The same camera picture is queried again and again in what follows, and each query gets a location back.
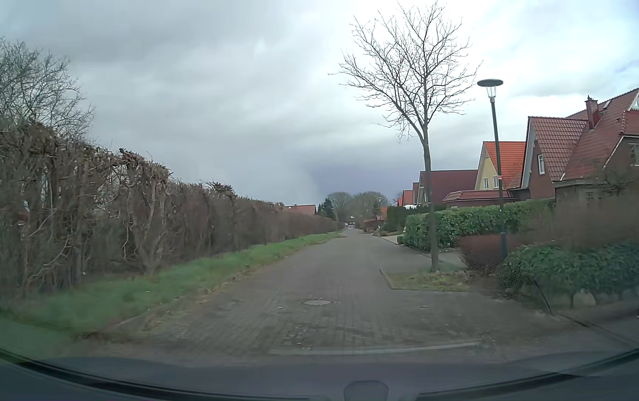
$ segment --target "windshield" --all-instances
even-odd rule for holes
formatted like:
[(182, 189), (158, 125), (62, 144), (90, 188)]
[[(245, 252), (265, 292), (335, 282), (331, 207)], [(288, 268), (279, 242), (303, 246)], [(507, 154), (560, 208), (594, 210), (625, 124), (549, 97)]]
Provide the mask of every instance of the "windshield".
[(0, 0), (0, 348), (638, 348), (639, 1), (568, 3)]

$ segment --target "window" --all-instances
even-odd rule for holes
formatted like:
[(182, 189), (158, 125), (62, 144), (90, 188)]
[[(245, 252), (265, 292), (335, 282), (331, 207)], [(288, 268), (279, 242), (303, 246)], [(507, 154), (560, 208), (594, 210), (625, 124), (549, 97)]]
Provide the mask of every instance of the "window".
[(538, 155), (538, 171), (540, 174), (545, 173), (545, 157), (542, 156), (542, 153)]
[(598, 201), (600, 203), (602, 201), (602, 195), (599, 191), (595, 193), (594, 191), (588, 190), (587, 192), (584, 193), (584, 196), (587, 199), (587, 207), (592, 205), (594, 201)]
[(629, 149), (629, 157), (631, 157), (632, 166), (639, 166), (639, 143), (630, 143)]

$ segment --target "yellow house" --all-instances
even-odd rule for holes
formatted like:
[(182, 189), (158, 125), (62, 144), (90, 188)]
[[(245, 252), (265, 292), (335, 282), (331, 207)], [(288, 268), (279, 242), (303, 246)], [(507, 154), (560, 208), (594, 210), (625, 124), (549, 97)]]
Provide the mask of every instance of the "yellow house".
[[(520, 186), (522, 160), (525, 157), (525, 142), (500, 141), (502, 165), (502, 187), (505, 189)], [(494, 141), (483, 141), (481, 159), (478, 162), (478, 177), (475, 189), (498, 189), (498, 153)]]

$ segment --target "chimney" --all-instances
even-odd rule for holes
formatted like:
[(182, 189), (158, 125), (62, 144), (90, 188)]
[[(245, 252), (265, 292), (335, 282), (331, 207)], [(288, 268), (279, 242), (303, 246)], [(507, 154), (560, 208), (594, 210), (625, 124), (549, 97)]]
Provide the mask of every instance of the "chimney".
[(587, 96), (585, 101), (587, 104), (587, 121), (589, 121), (589, 129), (594, 129), (594, 126), (599, 122), (599, 108), (597, 107), (597, 101)]

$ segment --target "manhole cover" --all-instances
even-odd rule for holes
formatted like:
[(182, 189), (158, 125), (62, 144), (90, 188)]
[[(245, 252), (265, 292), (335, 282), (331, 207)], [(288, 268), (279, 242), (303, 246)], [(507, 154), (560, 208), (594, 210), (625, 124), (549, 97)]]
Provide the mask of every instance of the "manhole cover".
[(305, 305), (329, 305), (331, 303), (334, 303), (333, 300), (304, 300), (301, 303), (304, 303)]

